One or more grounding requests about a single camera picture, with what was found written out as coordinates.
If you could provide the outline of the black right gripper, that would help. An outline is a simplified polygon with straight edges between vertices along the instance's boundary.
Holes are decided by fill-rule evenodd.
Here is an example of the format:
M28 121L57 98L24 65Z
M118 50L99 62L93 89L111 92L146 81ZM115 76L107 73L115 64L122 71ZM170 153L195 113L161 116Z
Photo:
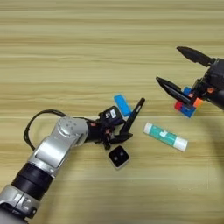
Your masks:
M211 102L215 106L224 106L224 59L210 58L204 53L186 46L178 46L177 50L187 59L207 67L204 76L197 79L192 86L192 99L185 95L181 88L161 77L156 77L164 91L185 105L193 105L196 99Z

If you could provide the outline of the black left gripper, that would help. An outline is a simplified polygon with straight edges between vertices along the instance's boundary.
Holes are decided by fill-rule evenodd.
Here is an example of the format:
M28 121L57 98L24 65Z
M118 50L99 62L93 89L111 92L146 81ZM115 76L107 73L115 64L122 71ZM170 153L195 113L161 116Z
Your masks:
M115 130L115 126L122 127L126 123L117 106L112 106L100 112L99 122L101 125L101 140L106 150L110 149L110 144L123 143L132 137L132 134L128 132L119 135L111 134Z

